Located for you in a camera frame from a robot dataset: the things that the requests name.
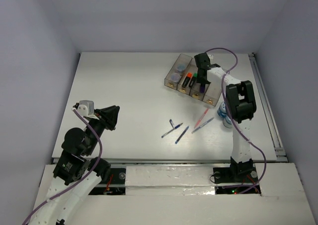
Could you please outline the green cap highlighter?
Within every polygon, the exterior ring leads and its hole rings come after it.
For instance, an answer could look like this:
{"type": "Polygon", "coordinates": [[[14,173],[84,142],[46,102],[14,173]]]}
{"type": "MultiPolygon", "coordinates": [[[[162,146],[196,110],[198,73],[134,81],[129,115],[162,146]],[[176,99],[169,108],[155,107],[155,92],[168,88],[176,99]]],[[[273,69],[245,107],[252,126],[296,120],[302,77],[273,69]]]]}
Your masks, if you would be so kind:
{"type": "Polygon", "coordinates": [[[190,82],[189,82],[189,85],[188,85],[189,88],[192,88],[194,86],[194,84],[196,82],[196,79],[197,79],[197,73],[194,73],[192,78],[191,78],[191,80],[190,80],[190,82]]]}

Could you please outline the purple cap highlighter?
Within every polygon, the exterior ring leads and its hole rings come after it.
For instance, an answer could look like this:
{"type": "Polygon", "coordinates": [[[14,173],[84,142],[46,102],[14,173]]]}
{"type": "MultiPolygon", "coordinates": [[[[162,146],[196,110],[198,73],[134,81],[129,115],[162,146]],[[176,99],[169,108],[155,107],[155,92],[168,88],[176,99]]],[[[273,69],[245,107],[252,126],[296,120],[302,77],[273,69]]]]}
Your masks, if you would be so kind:
{"type": "Polygon", "coordinates": [[[201,84],[200,85],[200,93],[204,93],[206,89],[206,85],[205,84],[201,84]]]}

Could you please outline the orange cap highlighter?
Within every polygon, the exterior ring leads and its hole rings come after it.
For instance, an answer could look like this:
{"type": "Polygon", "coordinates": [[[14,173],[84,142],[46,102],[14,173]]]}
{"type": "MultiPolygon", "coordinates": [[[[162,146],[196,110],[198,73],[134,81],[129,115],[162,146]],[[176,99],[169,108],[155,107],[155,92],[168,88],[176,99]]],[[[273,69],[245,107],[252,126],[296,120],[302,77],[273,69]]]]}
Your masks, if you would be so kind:
{"type": "Polygon", "coordinates": [[[186,77],[185,77],[185,79],[184,79],[184,81],[182,83],[182,87],[183,88],[186,88],[188,86],[191,78],[192,78],[192,73],[187,73],[187,75],[186,75],[186,77]]]}

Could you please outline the clear jar blue clips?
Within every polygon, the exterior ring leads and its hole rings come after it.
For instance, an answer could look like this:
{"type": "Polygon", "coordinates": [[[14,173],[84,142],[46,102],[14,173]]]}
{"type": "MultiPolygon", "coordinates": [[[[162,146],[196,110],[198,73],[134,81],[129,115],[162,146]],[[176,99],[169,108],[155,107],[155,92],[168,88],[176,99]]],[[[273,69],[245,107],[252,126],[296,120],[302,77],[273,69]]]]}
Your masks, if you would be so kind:
{"type": "Polygon", "coordinates": [[[187,65],[185,65],[185,64],[178,64],[178,65],[175,67],[175,71],[176,71],[177,73],[183,73],[186,68],[187,68],[187,65]]]}

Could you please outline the clear jar purple clips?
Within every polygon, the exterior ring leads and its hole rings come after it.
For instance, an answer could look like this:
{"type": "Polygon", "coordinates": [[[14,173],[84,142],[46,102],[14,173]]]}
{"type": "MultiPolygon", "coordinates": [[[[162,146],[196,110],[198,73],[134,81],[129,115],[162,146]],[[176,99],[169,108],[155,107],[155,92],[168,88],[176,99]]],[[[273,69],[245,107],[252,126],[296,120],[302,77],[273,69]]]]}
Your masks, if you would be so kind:
{"type": "Polygon", "coordinates": [[[178,73],[172,73],[170,75],[170,80],[174,83],[179,83],[180,79],[181,79],[181,75],[178,73]]]}

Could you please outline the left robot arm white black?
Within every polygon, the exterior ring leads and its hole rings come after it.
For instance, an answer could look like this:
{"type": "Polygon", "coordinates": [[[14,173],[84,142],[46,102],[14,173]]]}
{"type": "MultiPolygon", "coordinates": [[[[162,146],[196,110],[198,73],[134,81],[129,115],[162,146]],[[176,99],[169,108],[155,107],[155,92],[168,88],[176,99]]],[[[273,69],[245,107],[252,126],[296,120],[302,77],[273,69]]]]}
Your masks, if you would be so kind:
{"type": "Polygon", "coordinates": [[[102,159],[102,149],[97,157],[88,156],[96,146],[102,146],[105,130],[115,130],[120,107],[96,109],[93,101],[82,100],[72,111],[85,123],[85,128],[66,132],[45,200],[27,218],[28,225],[69,225],[93,188],[110,177],[111,165],[102,159]]]}

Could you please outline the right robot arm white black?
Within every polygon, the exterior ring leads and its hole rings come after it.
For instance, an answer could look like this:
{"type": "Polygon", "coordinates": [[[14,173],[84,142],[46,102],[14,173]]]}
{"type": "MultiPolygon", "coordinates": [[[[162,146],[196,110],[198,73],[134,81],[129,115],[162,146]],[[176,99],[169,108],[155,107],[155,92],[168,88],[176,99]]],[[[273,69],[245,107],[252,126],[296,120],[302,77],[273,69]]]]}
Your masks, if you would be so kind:
{"type": "Polygon", "coordinates": [[[226,114],[233,127],[233,150],[230,166],[213,169],[213,182],[242,183],[254,170],[250,152],[250,124],[256,112],[252,82],[234,78],[220,66],[211,64],[207,53],[194,56],[197,82],[213,87],[216,97],[223,97],[226,114]]]}

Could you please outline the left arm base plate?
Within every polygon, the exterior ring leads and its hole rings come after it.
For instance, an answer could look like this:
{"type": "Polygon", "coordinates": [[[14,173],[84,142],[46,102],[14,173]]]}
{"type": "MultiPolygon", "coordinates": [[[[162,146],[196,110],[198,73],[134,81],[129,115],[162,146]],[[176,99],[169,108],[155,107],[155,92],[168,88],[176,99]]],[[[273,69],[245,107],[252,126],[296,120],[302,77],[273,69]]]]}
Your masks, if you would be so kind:
{"type": "Polygon", "coordinates": [[[110,174],[107,179],[100,182],[102,185],[109,186],[124,186],[126,179],[126,168],[111,168],[110,174]]]}

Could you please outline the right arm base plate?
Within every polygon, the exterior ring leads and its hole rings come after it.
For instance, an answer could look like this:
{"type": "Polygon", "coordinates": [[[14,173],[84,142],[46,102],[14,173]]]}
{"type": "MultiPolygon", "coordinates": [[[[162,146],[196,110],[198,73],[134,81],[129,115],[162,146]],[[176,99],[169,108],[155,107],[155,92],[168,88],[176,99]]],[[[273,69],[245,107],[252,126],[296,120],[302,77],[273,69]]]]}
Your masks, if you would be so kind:
{"type": "Polygon", "coordinates": [[[214,177],[214,183],[216,184],[243,184],[244,182],[251,182],[247,177],[251,176],[252,172],[256,172],[255,167],[239,174],[235,174],[230,167],[214,167],[212,176],[214,177]]]}

